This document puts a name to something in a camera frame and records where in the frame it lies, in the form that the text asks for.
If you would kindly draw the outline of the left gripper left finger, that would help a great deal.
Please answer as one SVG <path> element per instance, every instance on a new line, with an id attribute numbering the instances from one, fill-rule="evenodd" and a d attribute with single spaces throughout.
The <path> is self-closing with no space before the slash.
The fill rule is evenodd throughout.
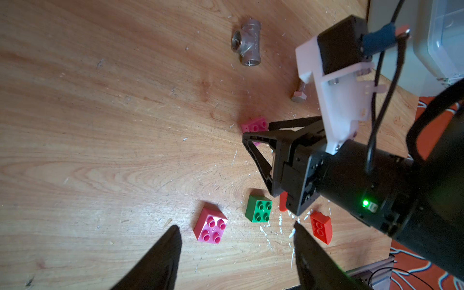
<path id="1" fill-rule="evenodd" d="M 172 290 L 175 288 L 182 239 L 180 228 L 171 226 L 114 290 Z"/>

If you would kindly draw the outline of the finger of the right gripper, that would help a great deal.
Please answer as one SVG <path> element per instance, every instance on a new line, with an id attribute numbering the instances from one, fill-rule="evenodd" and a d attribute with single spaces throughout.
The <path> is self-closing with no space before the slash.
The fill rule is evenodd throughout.
<path id="1" fill-rule="evenodd" d="M 276 148 L 276 134 L 274 132 L 245 132 L 242 135 L 242 143 L 247 152 L 255 162 L 259 173 L 266 185 L 266 188 L 271 196 L 279 196 L 279 188 L 274 187 L 273 176 L 271 170 L 272 165 L 258 150 L 255 142 L 271 145 L 272 149 Z"/>
<path id="2" fill-rule="evenodd" d="M 315 116 L 315 117 L 308 117 L 308 118 L 298 118 L 298 119 L 293 119 L 293 120 L 271 122 L 268 125 L 268 130 L 276 131 L 280 129 L 303 128 L 303 127 L 309 126 L 321 120 L 322 120 L 321 116 Z"/>

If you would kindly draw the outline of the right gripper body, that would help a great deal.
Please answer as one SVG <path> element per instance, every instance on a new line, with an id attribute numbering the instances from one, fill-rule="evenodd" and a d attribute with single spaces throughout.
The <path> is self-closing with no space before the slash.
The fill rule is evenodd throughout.
<path id="1" fill-rule="evenodd" d="M 412 162 L 385 151 L 367 173 L 367 146 L 319 151 L 304 128 L 272 130 L 276 136 L 274 187 L 288 193 L 288 209 L 300 215 L 319 196 L 381 232 L 399 232 L 413 214 Z"/>

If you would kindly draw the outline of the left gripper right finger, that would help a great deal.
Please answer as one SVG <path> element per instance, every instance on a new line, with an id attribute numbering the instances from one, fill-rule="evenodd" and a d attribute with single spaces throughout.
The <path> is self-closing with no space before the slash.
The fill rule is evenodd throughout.
<path id="1" fill-rule="evenodd" d="M 349 277 L 300 223 L 294 224 L 294 259 L 302 290 L 368 290 Z"/>

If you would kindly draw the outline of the red square lego brick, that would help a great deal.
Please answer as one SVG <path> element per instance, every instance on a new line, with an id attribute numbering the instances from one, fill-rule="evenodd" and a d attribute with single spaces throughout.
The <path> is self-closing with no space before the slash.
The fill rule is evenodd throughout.
<path id="1" fill-rule="evenodd" d="M 287 192 L 283 192 L 279 196 L 279 210 L 282 211 L 282 212 L 288 210 L 287 207 L 286 207 L 287 199 L 288 199 L 288 193 Z"/>

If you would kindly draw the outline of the pink lego brick top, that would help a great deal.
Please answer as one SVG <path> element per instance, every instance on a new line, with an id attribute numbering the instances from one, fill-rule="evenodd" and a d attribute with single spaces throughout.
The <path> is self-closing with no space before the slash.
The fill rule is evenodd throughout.
<path id="1" fill-rule="evenodd" d="M 265 117 L 258 117 L 240 125 L 243 133 L 264 132 L 268 130 L 268 122 Z"/>

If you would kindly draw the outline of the pink lego brick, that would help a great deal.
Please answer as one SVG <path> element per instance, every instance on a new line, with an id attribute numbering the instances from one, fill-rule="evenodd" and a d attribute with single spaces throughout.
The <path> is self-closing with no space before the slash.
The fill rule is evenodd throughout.
<path id="1" fill-rule="evenodd" d="M 199 242 L 219 244 L 227 228 L 228 219 L 219 210 L 204 207 L 194 227 L 194 234 Z"/>
<path id="2" fill-rule="evenodd" d="M 243 133 L 264 132 L 268 130 L 268 122 L 265 117 L 258 117 L 240 125 Z"/>

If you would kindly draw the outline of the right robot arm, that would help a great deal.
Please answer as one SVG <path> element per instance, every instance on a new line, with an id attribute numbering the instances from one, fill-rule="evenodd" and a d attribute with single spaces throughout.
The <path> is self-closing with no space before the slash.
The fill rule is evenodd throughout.
<path id="1" fill-rule="evenodd" d="M 410 158 L 377 151 L 366 170 L 367 146 L 346 141 L 326 152 L 321 117 L 273 122 L 246 132 L 242 142 L 274 196 L 301 215 L 323 196 L 362 223 L 388 235 L 448 271 L 464 276 L 464 112 L 458 110 L 428 158 L 418 152 L 420 133 L 464 98 L 455 83 L 428 105 L 410 128 Z"/>

